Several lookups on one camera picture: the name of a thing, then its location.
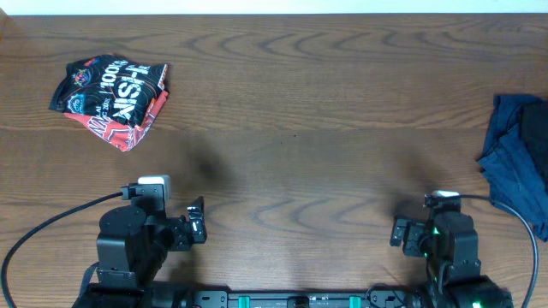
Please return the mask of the black orange patterned jersey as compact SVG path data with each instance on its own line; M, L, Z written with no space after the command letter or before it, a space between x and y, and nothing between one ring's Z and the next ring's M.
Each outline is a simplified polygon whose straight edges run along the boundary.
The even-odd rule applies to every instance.
M61 113L109 117L140 126L152 101L165 91L169 66L147 65L105 54L66 65L66 76L49 109Z

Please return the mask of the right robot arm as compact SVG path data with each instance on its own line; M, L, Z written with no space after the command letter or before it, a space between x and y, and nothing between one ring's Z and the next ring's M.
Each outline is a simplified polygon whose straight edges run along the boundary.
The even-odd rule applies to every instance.
M511 293L481 274L479 237L471 216L459 211L433 211L420 221L398 216L390 237L407 257L426 260L425 284L407 293L411 308L512 307Z

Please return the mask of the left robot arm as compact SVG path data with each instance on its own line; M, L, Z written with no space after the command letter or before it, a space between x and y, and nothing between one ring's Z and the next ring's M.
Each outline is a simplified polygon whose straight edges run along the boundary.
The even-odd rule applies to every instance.
M98 262L86 270L75 308L194 307L189 287L156 281L169 252L187 252L207 239L203 197L185 216L168 218L132 198L131 205L104 214L97 238Z

